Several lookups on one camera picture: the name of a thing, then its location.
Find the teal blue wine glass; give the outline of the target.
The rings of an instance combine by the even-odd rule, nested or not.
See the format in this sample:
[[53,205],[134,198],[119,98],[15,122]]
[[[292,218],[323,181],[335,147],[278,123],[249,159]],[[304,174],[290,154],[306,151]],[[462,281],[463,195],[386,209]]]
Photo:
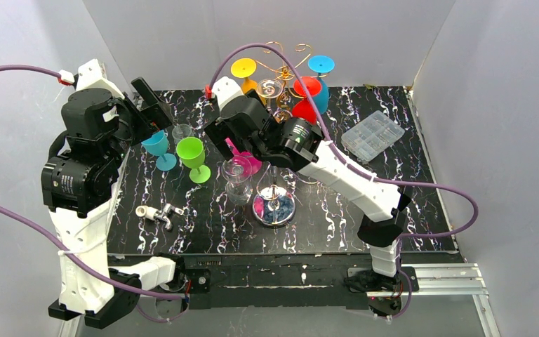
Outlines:
[[153,134],[141,142],[147,153],[157,157],[156,168],[160,171],[170,171],[177,164],[176,156],[168,152],[169,141],[164,130]]

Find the clear patterned wine glass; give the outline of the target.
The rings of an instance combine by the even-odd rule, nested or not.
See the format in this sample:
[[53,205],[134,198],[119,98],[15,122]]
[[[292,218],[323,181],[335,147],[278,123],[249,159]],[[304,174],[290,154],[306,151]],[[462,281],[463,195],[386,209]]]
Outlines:
[[177,124],[171,131],[174,143],[177,145],[182,139],[192,137],[194,129],[189,124]]

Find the pink wine glass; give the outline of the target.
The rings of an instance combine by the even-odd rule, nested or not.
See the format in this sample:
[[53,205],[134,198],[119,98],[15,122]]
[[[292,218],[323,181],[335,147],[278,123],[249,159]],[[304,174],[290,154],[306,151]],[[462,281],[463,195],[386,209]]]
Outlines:
[[226,138],[225,142],[228,144],[231,153],[236,157],[234,161],[243,166],[246,177],[255,175],[262,168],[262,162],[256,159],[251,153],[238,151],[229,138]]

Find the green wine glass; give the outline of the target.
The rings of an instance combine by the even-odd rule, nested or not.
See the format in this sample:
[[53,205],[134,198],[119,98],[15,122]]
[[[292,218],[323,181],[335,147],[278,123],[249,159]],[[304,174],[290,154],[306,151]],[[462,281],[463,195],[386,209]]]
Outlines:
[[202,140],[183,138],[176,146],[176,153],[183,165],[190,169],[189,178],[193,183],[202,184],[211,177],[211,170],[204,163],[206,153]]

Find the clear wine glass front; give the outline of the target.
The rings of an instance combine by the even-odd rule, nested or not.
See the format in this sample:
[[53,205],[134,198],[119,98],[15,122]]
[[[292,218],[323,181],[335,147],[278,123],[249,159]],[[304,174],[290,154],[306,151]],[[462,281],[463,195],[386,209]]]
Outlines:
[[251,186],[251,176],[244,175],[244,168],[237,164],[232,157],[222,163],[221,174],[227,181],[225,191],[228,199],[237,206],[244,206],[249,203],[253,188]]

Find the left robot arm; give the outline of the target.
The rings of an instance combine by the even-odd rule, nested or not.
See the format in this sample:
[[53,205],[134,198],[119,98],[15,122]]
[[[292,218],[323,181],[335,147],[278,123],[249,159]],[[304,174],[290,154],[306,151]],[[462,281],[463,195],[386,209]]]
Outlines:
[[171,125],[169,106],[143,78],[132,86],[144,100],[137,108],[124,94],[97,85],[78,88],[62,106],[65,131],[55,141],[41,172],[44,204],[62,243],[59,298],[51,317],[82,316],[87,326],[104,329],[133,311],[135,288],[149,291],[175,279],[181,259],[151,257],[111,268],[107,237],[119,171],[130,148]]

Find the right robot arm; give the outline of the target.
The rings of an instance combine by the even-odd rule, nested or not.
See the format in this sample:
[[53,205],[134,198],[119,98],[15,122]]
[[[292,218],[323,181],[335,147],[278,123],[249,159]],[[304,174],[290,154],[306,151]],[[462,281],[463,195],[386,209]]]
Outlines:
[[399,223],[411,197],[396,185],[377,178],[333,149],[316,124],[300,117],[277,122],[260,97],[240,88],[206,97],[218,107],[219,116],[205,127],[206,135],[226,159],[233,149],[248,152],[257,160],[313,178],[344,196],[363,211],[359,238],[368,244],[372,270],[385,277],[398,273]]

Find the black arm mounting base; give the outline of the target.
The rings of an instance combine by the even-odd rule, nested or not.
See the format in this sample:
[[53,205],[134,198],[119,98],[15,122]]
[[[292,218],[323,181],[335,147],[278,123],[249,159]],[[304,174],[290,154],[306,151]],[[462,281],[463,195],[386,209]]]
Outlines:
[[189,287],[191,310],[343,307],[396,315],[418,291],[413,267],[388,278],[371,270],[367,253],[188,254],[178,259],[172,290]]

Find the clear wine glass rear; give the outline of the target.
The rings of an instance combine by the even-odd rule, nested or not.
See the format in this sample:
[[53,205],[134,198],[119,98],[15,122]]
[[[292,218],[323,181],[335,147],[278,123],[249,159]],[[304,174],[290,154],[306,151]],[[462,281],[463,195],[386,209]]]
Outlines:
[[277,79],[263,79],[258,82],[256,91],[262,101],[265,102],[265,108],[270,115],[274,115],[272,109],[272,99],[278,98],[284,90],[284,85]]

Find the yellow orange wine glass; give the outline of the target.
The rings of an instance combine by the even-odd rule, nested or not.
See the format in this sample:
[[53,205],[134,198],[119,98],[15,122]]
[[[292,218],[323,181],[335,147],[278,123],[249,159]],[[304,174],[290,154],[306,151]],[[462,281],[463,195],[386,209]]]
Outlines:
[[233,77],[243,79],[241,90],[243,94],[249,91],[257,91],[258,83],[252,80],[252,75],[257,69],[257,62],[252,58],[239,58],[232,63],[230,68]]

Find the red wine glass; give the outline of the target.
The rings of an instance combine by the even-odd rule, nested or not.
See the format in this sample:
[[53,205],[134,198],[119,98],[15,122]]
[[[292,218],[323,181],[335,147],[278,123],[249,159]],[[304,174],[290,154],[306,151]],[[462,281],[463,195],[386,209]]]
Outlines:
[[[307,90],[310,92],[310,97],[304,92],[302,85],[305,85]],[[321,92],[321,84],[315,77],[303,76],[302,83],[298,80],[294,81],[293,90],[300,96],[302,99],[298,102],[292,109],[293,117],[301,118],[308,121],[311,124],[317,123],[317,116],[310,104],[313,101],[313,97]]]

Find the blue wine glass rear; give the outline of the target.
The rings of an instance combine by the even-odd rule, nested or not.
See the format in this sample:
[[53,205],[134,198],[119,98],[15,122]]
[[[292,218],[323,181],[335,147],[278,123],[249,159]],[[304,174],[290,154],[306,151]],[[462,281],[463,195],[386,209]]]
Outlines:
[[335,68],[335,62],[326,55],[315,55],[307,61],[310,70],[317,73],[317,80],[321,84],[321,91],[313,96],[313,100],[320,114],[324,114],[328,109],[330,94],[328,86],[322,75],[329,74]]

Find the chrome faucet tap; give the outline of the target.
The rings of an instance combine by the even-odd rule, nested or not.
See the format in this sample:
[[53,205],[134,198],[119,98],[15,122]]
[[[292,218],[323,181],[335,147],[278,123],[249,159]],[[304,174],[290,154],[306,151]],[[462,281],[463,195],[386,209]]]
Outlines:
[[140,218],[146,218],[154,221],[156,224],[160,224],[166,231],[173,229],[171,217],[173,214],[183,216],[184,209],[180,209],[172,204],[165,203],[161,209],[156,209],[151,206],[141,205],[135,209],[135,214]]

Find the clear plastic screw box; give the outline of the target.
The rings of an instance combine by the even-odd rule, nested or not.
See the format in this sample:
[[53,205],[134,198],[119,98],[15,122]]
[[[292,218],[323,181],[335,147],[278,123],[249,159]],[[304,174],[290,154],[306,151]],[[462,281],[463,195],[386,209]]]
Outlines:
[[341,143],[358,161],[367,164],[393,146],[404,133],[405,130],[394,120],[381,111],[375,111],[344,132]]

